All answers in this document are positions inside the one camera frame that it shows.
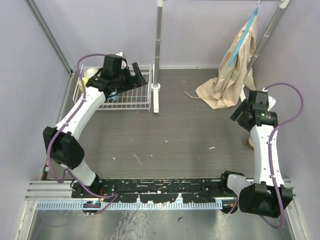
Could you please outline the white speckled mug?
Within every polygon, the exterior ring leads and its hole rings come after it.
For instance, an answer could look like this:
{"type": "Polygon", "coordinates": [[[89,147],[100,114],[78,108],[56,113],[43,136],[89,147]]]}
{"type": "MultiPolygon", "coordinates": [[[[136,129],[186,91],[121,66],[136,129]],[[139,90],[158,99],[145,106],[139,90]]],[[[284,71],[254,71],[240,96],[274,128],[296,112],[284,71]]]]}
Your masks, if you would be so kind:
{"type": "Polygon", "coordinates": [[[85,78],[90,79],[92,76],[94,76],[96,73],[98,72],[98,68],[87,68],[84,72],[83,72],[83,76],[85,78]]]}

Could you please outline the yellow mug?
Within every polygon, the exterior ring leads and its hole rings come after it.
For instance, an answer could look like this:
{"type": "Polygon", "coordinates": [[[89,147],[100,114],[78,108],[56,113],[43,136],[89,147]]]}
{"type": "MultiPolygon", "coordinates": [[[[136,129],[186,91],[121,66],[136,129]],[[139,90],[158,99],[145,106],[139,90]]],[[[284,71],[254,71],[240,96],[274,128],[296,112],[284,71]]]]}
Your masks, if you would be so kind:
{"type": "Polygon", "coordinates": [[[88,80],[89,80],[88,77],[83,77],[82,80],[80,80],[80,79],[78,80],[77,86],[78,86],[78,89],[81,93],[84,91],[83,87],[86,87],[88,80]]]}

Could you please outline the blue mug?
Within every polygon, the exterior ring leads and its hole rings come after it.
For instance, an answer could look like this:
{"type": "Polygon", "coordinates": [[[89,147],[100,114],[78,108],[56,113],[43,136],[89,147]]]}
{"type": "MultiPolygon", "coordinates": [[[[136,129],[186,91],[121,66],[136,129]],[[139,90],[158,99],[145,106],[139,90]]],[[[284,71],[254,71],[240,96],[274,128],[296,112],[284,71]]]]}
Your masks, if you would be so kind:
{"type": "Polygon", "coordinates": [[[116,91],[112,92],[107,100],[108,101],[117,101],[118,100],[118,93],[116,91]]]}

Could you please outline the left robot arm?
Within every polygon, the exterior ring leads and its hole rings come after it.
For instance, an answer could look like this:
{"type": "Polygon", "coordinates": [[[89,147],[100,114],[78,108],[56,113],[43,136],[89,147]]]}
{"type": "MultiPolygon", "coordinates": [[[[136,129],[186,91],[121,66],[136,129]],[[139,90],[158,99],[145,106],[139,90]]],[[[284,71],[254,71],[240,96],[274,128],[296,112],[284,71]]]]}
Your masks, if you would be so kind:
{"type": "Polygon", "coordinates": [[[62,166],[79,182],[88,198],[100,193],[100,178],[85,161],[85,151],[79,143],[81,133],[96,110],[108,99],[118,94],[147,85],[138,63],[130,70],[121,52],[103,55],[103,64],[91,77],[78,73],[82,94],[68,114],[43,131],[46,161],[62,166]]]}

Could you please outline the steel cup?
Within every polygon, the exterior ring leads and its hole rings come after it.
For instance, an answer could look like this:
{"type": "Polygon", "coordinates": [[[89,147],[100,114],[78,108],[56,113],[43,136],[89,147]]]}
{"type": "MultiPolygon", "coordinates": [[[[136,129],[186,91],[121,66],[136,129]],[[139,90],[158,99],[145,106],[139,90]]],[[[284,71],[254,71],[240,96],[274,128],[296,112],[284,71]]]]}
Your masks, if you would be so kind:
{"type": "Polygon", "coordinates": [[[246,145],[249,149],[254,150],[254,141],[251,136],[246,141],[246,145]]]}

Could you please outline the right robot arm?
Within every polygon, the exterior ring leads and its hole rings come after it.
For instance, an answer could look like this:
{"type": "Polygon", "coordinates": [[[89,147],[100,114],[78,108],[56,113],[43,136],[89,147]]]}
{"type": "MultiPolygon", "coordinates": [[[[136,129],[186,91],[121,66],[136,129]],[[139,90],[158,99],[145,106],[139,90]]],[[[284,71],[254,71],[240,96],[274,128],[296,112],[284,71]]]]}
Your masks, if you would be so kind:
{"type": "Polygon", "coordinates": [[[243,213],[278,218],[293,199],[285,187],[279,167],[277,134],[278,116],[269,111],[265,91],[249,91],[230,119],[250,133],[254,151],[254,177],[249,181],[242,173],[221,174],[219,191],[225,197],[235,194],[243,213]]]}

